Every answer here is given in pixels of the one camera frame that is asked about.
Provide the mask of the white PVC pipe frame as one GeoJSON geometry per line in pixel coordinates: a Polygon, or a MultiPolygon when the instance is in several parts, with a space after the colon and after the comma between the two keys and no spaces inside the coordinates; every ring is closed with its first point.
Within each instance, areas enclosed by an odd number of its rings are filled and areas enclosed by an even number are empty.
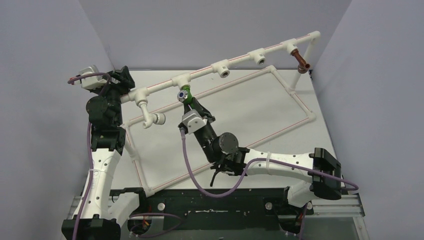
{"type": "MultiPolygon", "coordinates": [[[[190,86],[196,98],[216,120],[211,125],[217,135],[234,134],[240,146],[265,153],[300,155],[305,150],[266,149],[266,145],[298,129],[307,130],[317,116],[306,100],[301,99],[296,85],[306,72],[278,70],[269,65],[266,56],[291,52],[306,44],[302,57],[307,61],[320,40],[318,31],[285,40],[273,46],[258,48],[241,56],[224,59],[197,70],[133,71],[137,88],[123,97],[123,127],[128,138],[126,151],[136,170],[136,177],[147,196],[179,187],[190,189],[194,184],[182,153],[179,124],[184,106],[177,94],[190,86]],[[166,77],[153,85],[142,83],[142,77],[166,77]],[[138,103],[147,102],[148,112],[166,116],[163,125],[144,129],[144,117],[138,103]]],[[[205,189],[215,170],[208,162],[193,134],[186,136],[189,163],[198,183],[205,189]]]]}

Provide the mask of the green water faucet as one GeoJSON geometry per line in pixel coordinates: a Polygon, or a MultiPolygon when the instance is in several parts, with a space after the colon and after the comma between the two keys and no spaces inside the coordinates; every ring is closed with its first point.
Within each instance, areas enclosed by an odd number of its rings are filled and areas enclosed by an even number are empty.
{"type": "Polygon", "coordinates": [[[193,103],[191,87],[189,85],[183,86],[177,94],[177,99],[179,102],[181,102],[185,106],[191,107],[191,104],[193,103]]]}

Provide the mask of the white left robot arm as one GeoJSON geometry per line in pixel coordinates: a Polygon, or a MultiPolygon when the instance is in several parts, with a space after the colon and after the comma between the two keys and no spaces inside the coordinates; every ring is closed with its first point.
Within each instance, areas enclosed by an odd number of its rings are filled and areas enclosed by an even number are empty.
{"type": "Polygon", "coordinates": [[[142,188],[124,188],[117,200],[110,199],[114,173],[126,143],[121,97],[135,87],[135,82],[127,66],[98,72],[92,65],[70,78],[68,84],[80,84],[95,96],[85,107],[89,122],[87,180],[72,217],[62,222],[61,231],[67,240],[118,240],[130,215],[141,215],[148,208],[142,188]]]}

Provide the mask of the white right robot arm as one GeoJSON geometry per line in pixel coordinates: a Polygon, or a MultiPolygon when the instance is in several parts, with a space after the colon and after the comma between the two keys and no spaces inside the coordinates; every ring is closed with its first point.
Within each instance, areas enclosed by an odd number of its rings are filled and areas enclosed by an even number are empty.
{"type": "Polygon", "coordinates": [[[194,134],[216,174],[225,173],[239,177],[236,184],[226,192],[206,191],[194,176],[187,148],[184,146],[183,156],[189,176],[204,195],[223,198],[232,194],[241,185],[244,177],[270,175],[298,180],[285,188],[281,207],[286,213],[293,214],[314,199],[341,199],[341,164],[326,149],[316,147],[312,153],[289,155],[241,147],[233,133],[216,134],[212,127],[216,118],[196,98],[184,104],[184,113],[180,124],[181,138],[184,139],[186,134],[194,134]]]}

